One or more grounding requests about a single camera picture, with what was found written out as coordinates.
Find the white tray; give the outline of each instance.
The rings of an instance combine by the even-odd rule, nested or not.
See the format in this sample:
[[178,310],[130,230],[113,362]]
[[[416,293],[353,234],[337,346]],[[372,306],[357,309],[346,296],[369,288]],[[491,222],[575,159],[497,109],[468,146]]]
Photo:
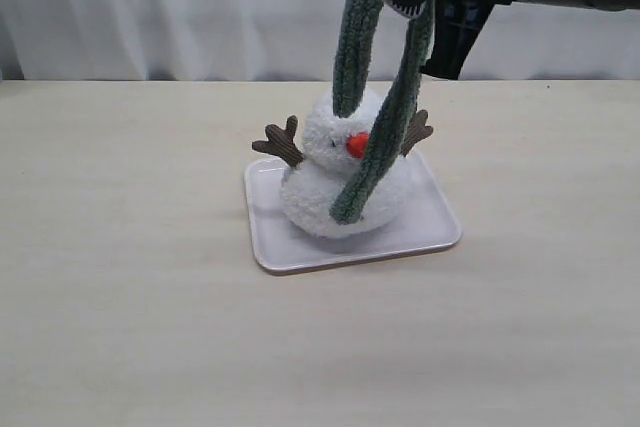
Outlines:
[[340,240],[315,238],[282,213],[279,188],[284,162],[266,158],[251,163],[245,189],[258,264],[272,274],[292,274],[453,247],[462,229],[451,205],[420,152],[407,158],[415,184],[410,208],[381,229]]

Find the carrot nose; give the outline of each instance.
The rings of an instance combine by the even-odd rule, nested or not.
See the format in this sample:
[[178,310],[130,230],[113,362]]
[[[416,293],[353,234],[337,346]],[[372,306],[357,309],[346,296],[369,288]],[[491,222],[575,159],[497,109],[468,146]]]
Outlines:
[[367,142],[369,141],[369,134],[367,132],[360,132],[359,134],[352,135],[347,140],[347,152],[353,155],[356,159],[364,157],[364,151],[367,148]]

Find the white backdrop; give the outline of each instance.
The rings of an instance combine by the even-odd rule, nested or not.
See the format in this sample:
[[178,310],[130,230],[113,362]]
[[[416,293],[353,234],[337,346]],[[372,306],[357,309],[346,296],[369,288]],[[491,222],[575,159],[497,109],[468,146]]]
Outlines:
[[[27,79],[329,80],[343,0],[0,0],[0,68]],[[497,9],[463,78],[640,78],[640,13]],[[372,79],[405,21],[385,10]]]

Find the brown twig arm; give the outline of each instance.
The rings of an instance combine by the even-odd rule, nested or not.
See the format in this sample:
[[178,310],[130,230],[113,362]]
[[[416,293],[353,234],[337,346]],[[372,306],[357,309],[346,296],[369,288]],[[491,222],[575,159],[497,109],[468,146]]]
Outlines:
[[419,110],[409,121],[407,133],[402,142],[400,153],[405,157],[411,152],[411,149],[420,141],[430,137],[433,134],[433,127],[427,124],[429,114],[426,110]]
[[251,148],[256,152],[280,157],[289,166],[297,167],[304,160],[304,155],[293,141],[297,130],[298,118],[292,115],[287,119],[284,129],[275,124],[267,125],[264,132],[268,140],[256,140]]

